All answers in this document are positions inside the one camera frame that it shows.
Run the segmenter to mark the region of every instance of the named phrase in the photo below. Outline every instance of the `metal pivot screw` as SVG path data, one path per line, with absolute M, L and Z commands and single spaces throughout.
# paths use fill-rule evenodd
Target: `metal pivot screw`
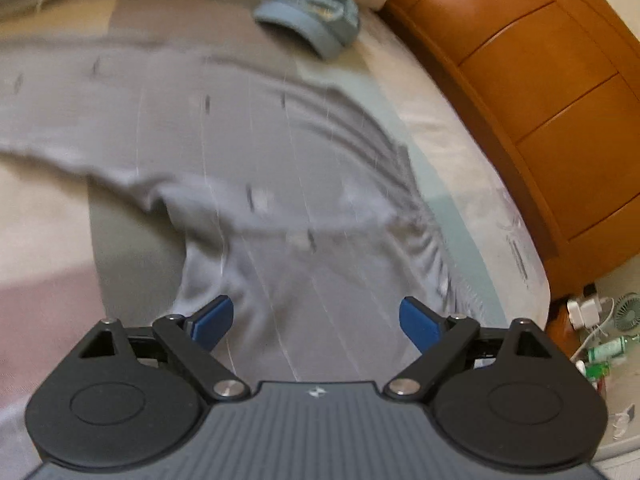
M 213 391 L 220 397 L 225 399 L 232 399 L 233 397 L 239 397 L 244 394 L 245 386 L 240 381 L 235 379 L 227 379 L 225 381 L 218 381 L 213 386 Z
M 420 383 L 413 379 L 394 379 L 389 383 L 389 389 L 399 396 L 413 395 L 420 391 Z

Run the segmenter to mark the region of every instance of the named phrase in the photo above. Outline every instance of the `wooden headboard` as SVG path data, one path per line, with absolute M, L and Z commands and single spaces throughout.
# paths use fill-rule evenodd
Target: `wooden headboard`
M 640 44 L 605 0 L 388 0 L 510 190 L 552 296 L 640 253 Z

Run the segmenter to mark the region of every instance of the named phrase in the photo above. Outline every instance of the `white cable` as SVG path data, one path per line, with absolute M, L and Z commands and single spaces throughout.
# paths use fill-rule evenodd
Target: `white cable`
M 613 317 L 613 311 L 615 310 L 615 306 L 616 306 L 616 300 L 614 300 L 613 298 L 600 298 L 600 304 L 602 304 L 603 301 L 606 300 L 611 300 L 611 311 L 609 312 L 609 314 L 607 315 L 606 319 L 600 323 L 595 329 L 593 329 L 593 332 L 591 332 L 588 336 L 587 339 L 585 339 L 582 344 L 580 345 L 580 348 L 578 348 L 575 351 L 575 354 L 571 356 L 570 361 L 572 363 L 575 363 L 575 360 L 578 358 L 578 355 L 580 355 L 580 353 L 587 348 L 587 345 L 589 344 L 589 342 L 591 341 L 591 339 L 593 339 L 593 337 L 598 333 L 598 332 L 602 332 L 604 333 L 604 330 L 602 329 L 603 326 L 605 326 L 609 321 L 611 321 L 611 318 Z

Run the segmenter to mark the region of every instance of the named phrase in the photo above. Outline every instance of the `small fan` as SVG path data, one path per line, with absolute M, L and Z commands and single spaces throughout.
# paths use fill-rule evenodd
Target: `small fan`
M 618 300 L 613 320 L 620 332 L 627 332 L 640 326 L 640 294 L 625 294 Z

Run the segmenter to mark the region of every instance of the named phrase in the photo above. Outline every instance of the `blue cap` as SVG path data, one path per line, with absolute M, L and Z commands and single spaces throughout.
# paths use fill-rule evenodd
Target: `blue cap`
M 254 10 L 254 19 L 290 28 L 323 59 L 340 54 L 360 30 L 353 0 L 266 0 Z

